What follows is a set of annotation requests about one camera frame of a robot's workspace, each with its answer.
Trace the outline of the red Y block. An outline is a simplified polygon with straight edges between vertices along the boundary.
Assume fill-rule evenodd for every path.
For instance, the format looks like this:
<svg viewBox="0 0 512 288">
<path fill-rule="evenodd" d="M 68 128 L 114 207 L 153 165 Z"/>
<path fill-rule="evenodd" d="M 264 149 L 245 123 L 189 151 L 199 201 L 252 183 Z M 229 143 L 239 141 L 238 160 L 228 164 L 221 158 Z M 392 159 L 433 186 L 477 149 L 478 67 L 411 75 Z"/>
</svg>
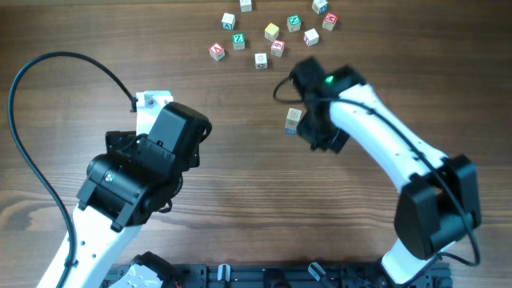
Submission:
<svg viewBox="0 0 512 288">
<path fill-rule="evenodd" d="M 292 130 L 293 132 L 295 132 L 297 130 L 297 126 L 298 126 L 298 121 L 289 120 L 289 119 L 286 120 L 286 123 L 285 123 L 286 130 Z"/>
</svg>

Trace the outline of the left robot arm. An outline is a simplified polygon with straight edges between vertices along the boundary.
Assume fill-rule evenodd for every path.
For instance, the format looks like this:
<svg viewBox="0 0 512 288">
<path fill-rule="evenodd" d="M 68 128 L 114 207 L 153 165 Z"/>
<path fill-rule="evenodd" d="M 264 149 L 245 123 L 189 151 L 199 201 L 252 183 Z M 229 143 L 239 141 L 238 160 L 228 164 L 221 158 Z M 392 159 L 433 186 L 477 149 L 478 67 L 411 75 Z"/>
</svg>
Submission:
<svg viewBox="0 0 512 288">
<path fill-rule="evenodd" d="M 107 152 L 88 165 L 73 212 L 77 247 L 68 260 L 61 246 L 40 287 L 98 287 L 154 212 L 166 213 L 184 172 L 199 165 L 209 119 L 177 102 L 166 104 L 150 131 L 111 131 Z"/>
</svg>

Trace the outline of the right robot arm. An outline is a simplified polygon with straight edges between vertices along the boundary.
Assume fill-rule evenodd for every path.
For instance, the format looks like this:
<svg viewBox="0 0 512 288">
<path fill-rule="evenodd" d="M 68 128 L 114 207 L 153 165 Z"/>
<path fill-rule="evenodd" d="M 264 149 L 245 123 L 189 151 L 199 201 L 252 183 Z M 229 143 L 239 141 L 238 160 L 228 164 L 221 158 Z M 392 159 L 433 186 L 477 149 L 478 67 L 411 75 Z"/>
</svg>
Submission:
<svg viewBox="0 0 512 288">
<path fill-rule="evenodd" d="M 339 153 L 353 138 L 399 193 L 397 240 L 378 263 L 388 285 L 407 287 L 442 258 L 480 263 L 478 177 L 467 156 L 450 158 L 421 140 L 350 66 L 327 73 L 310 57 L 295 65 L 289 80 L 306 108 L 298 134 L 310 148 Z"/>
</svg>

